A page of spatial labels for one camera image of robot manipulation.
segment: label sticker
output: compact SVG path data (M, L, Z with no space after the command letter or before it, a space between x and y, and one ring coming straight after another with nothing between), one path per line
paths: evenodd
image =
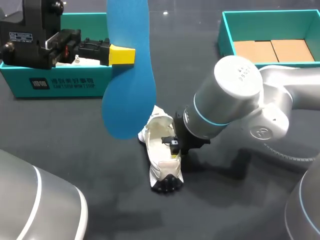
M96 88L93 78L51 78L54 89L94 89Z
M20 42L20 43L32 43L33 36L31 33L23 33L23 32L10 32L10 40L13 42Z
M44 77L32 77L29 78L32 88L35 90L48 90L50 86L47 82L47 79Z

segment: blue ring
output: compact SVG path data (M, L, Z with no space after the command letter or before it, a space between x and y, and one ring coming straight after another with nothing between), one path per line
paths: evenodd
M196 95L194 95L194 97L193 97L193 105L194 105L194 108L195 108L196 112L198 113L198 115L199 115L203 120L205 120L208 124L211 124L211 125L214 125L214 126L218 126L218 127L224 127L224 126L229 125L230 122L229 122L229 123L223 123L223 124L221 124L221 123L215 123L215 122L213 122L213 121L210 121L210 120L206 119L206 118L199 112L199 110L198 110L198 108L197 108L197 106L196 106Z
M302 195L301 195L301 188L302 188L302 181L304 180L304 177L307 173L305 173L301 179L301 182L300 182L300 187L299 187L299 199L300 199L300 204L301 204L301 208L302 208L302 211L306 217L306 219L308 220L308 222L310 223L310 225L313 227L313 229L320 235L320 231L317 229L317 227L313 224L313 222L311 221L311 219L309 218L306 210L305 210L305 207L304 207L304 204L302 202Z

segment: teal storage box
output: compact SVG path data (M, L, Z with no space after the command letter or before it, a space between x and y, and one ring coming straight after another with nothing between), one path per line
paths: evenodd
M218 48L240 55L258 68L282 65L320 67L318 10L224 11Z
M81 29L82 40L109 37L106 13L65 13L61 29ZM17 98L102 97L112 79L112 67L103 65L42 70L2 63L0 71Z

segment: teal box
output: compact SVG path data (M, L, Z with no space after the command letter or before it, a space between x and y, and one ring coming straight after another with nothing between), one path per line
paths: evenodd
M224 11L218 48L221 56L236 55L234 42L305 40L314 61L262 62L297 68L320 67L320 13L318 10Z
M65 13L61 29L81 29L83 39L104 40L109 36L106 13ZM42 70L2 63L0 71L16 98L102 97L112 79L112 67L102 65ZM41 87L34 89L34 84Z

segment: yellow block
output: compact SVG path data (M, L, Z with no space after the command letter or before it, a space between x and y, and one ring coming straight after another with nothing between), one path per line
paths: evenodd
M116 64L134 64L136 57L136 50L133 48L126 48L121 46L110 46L109 65Z

